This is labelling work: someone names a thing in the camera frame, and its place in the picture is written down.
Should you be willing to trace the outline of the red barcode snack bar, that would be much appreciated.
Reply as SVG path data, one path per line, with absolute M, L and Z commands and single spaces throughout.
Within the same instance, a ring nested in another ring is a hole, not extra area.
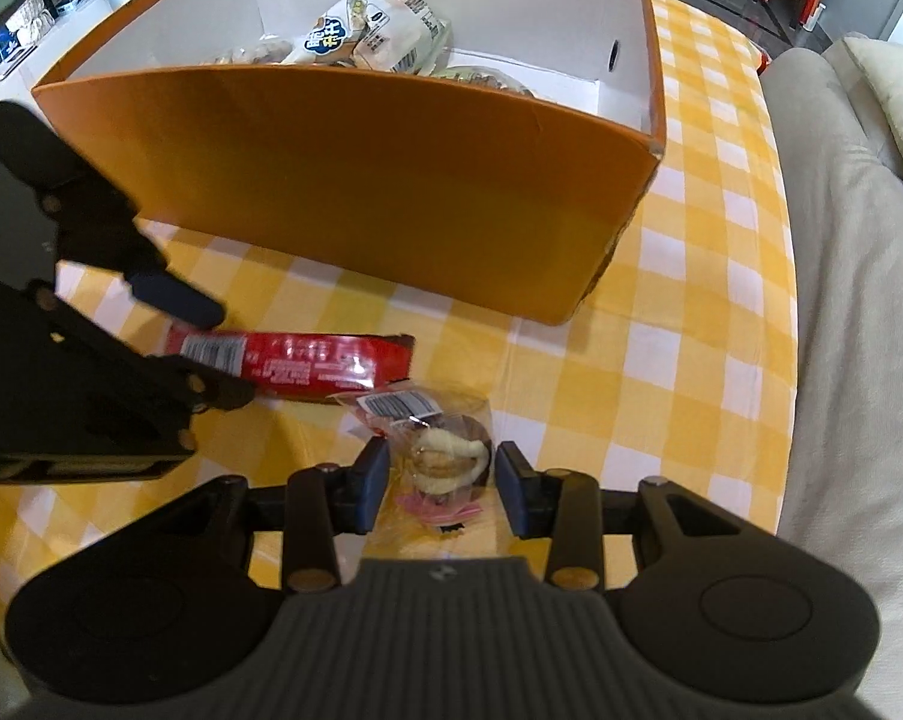
M 173 325 L 167 355 L 251 382 L 262 395 L 327 400 L 407 379 L 415 338 L 341 333 L 199 332 Z

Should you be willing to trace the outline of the clear pastry snack bag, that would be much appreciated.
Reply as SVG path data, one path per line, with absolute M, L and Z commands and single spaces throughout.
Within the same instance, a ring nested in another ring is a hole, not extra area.
M 334 401 L 388 443 L 401 511 L 442 533 L 482 514 L 494 466 L 492 411 L 484 395 L 406 379 L 337 394 Z

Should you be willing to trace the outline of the clear tray white balls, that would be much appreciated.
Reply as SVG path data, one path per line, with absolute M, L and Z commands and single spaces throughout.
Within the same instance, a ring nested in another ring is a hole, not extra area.
M 264 37 L 245 47 L 232 47 L 209 60 L 211 65 L 280 64 L 292 52 L 292 43 L 280 37 Z

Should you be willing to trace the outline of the white printed snack bag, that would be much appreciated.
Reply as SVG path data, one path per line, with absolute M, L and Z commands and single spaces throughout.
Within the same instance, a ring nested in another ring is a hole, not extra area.
M 425 0 L 339 0 L 280 63 L 428 75 L 449 36 L 451 21 Z

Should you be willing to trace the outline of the clear nut snack bag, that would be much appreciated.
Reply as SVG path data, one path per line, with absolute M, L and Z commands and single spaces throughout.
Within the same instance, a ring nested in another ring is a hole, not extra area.
M 522 82 L 515 80 L 513 76 L 506 75 L 503 71 L 495 70 L 495 68 L 481 67 L 480 65 L 455 65 L 454 67 L 440 68 L 431 74 L 431 78 L 533 98 L 533 91 Z

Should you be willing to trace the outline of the white tv cabinet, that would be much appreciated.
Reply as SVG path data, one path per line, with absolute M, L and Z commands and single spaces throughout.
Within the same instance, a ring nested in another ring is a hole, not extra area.
M 19 45 L 0 63 L 0 101 L 38 110 L 31 94 L 36 83 L 110 13 L 108 0 L 70 0 L 53 18 L 46 0 L 26 0 L 5 23 Z

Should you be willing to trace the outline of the yellow checkered tablecloth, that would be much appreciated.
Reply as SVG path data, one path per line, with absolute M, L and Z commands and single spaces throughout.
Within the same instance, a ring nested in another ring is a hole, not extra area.
M 494 434 L 601 486 L 664 475 L 775 530 L 796 395 L 790 216 L 757 47 L 680 0 L 652 0 L 668 144 L 606 275 L 547 327 L 334 266 L 149 223 L 232 327 L 407 333 L 412 377 L 490 400 Z M 197 455 L 145 483 L 0 486 L 0 635 L 27 578 L 225 473 L 284 483 L 365 440 L 334 405 L 257 400 L 196 419 Z

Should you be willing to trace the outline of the grey sofa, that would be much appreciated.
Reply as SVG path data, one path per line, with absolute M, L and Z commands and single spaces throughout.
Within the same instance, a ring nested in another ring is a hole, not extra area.
M 878 606 L 858 694 L 903 718 L 903 158 L 845 46 L 760 78 L 790 213 L 798 395 L 778 531 Z

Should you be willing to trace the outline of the orange cardboard box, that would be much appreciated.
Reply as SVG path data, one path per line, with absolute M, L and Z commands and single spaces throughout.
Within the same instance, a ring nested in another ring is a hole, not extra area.
M 424 0 L 427 75 L 232 65 L 337 0 L 131 0 L 33 86 L 143 216 L 545 325 L 606 273 L 666 145 L 652 0 Z

